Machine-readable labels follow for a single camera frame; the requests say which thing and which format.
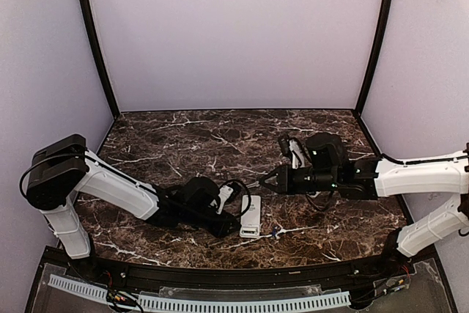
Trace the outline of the white remote control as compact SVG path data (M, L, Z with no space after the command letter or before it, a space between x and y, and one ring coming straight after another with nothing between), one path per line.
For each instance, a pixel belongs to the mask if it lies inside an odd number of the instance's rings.
M240 219L240 237L258 238L260 236L260 219L261 219L261 197L251 196L251 203L248 211L241 216ZM257 231L257 235L244 235L243 230Z

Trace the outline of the white battery cover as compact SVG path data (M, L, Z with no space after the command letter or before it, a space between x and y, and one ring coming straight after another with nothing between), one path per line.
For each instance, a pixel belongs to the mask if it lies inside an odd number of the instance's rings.
M310 196L312 198L316 198L317 196L319 195L319 192L308 192L307 193L307 196Z

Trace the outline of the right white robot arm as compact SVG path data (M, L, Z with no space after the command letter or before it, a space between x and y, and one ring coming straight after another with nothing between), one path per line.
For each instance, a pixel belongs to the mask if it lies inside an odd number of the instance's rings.
M385 154L351 161L340 136L316 133L301 144L278 140L282 164L259 181L277 194L339 193L346 199L376 200L400 194L450 193L451 198L419 221L392 231L382 252L393 261L414 257L446 236L468 228L468 151L427 159L397 160Z

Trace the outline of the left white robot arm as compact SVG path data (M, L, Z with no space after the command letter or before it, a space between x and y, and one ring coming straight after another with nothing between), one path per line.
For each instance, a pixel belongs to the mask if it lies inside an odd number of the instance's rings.
M207 177L161 188L110 166L72 134L37 151L19 180L21 195L52 226L71 259L92 255L92 241L74 210L72 196L89 194L158 228L179 224L202 228L214 237L240 229L239 218L224 210L233 189Z

